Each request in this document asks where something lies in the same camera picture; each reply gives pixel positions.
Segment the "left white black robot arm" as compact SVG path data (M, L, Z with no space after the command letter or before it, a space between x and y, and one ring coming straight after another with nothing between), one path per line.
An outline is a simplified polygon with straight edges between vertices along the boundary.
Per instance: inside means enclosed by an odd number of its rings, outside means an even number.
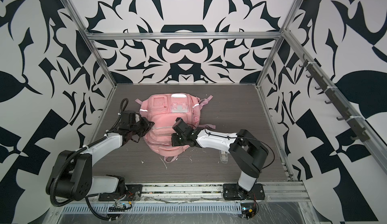
M154 122L135 114L118 120L101 139L75 151L61 152L46 185L51 204L61 207L103 193L124 195L126 188L122 177L94 176L93 166L108 153L131 141L133 136L145 136L153 125Z

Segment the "clear plastic pen case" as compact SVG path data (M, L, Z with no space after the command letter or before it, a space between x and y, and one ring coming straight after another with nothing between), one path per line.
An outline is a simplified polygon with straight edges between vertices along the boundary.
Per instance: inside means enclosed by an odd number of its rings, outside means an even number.
M226 151L223 151L223 150L221 150L219 153L220 153L220 161L221 161L221 163L227 164L228 160L229 160L229 156L228 156L229 153L226 152Z

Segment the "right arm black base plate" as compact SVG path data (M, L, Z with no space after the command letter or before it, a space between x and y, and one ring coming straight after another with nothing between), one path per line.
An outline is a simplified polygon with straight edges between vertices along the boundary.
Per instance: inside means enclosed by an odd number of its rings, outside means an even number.
M250 191L236 183L223 184L222 193L225 200L264 200L266 197L262 184L255 184Z

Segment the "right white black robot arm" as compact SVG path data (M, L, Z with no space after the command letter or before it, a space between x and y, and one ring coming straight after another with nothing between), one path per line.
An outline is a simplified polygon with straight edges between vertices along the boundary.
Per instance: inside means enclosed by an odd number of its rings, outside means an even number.
M268 147L246 129L221 133L208 127L193 129L184 123L175 124L172 129L173 146L212 148L230 154L241 170L237 184L244 192L252 190L269 156Z

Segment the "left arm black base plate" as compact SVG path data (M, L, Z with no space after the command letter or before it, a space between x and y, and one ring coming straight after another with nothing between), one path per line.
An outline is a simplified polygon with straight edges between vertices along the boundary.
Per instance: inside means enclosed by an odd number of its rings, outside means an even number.
M143 185L130 184L119 186L113 193L102 193L99 201L137 201L141 199Z

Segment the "pink student backpack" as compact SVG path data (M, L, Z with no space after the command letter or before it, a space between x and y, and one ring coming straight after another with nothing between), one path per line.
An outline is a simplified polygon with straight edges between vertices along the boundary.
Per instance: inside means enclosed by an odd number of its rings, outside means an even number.
M139 113L148 121L154 122L149 132L144 136L144 141L155 153L163 157L166 163L175 161L188 145L173 146L172 126L177 118L187 123L190 127L200 126L201 110L213 96L200 99L187 93L156 94L147 100L135 100L140 104Z

